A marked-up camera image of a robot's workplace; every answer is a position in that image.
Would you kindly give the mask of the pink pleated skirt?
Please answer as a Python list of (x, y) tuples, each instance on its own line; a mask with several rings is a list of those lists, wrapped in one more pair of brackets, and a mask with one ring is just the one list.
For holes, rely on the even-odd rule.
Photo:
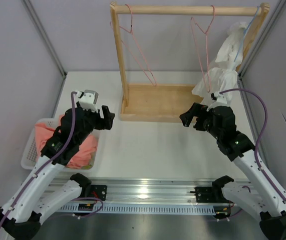
[[(43, 120), (35, 124), (35, 143), (38, 157), (46, 141), (53, 136), (55, 129), (56, 128), (50, 127), (49, 124)], [(71, 169), (86, 169), (91, 165), (92, 156), (96, 152), (97, 146), (97, 139), (93, 135), (87, 136), (80, 145), (79, 151), (67, 164), (67, 167)]]

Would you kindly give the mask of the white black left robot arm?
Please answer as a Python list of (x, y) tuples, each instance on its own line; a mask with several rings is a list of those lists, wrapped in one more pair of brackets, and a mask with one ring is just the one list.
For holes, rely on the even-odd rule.
[(65, 112), (53, 136), (41, 150), (36, 165), (15, 195), (0, 207), (0, 229), (16, 240), (31, 240), (41, 225), (59, 208), (73, 200), (101, 201), (91, 196), (91, 180), (81, 173), (51, 195), (41, 198), (46, 188), (79, 152), (93, 130), (110, 130), (115, 114), (107, 106), (92, 111), (79, 105)]

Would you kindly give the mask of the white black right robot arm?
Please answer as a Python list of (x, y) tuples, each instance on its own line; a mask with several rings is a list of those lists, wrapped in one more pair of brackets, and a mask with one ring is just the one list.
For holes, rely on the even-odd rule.
[(269, 240), (286, 239), (286, 190), (271, 174), (260, 156), (255, 155), (254, 144), (236, 129), (235, 115), (231, 107), (208, 106), (194, 103), (180, 119), (188, 127), (196, 118), (194, 129), (206, 131), (215, 139), (219, 150), (229, 158), (248, 178), (257, 191), (254, 195), (239, 186), (228, 176), (221, 177), (222, 184), (211, 189), (215, 201), (225, 199), (237, 204), (259, 222)]

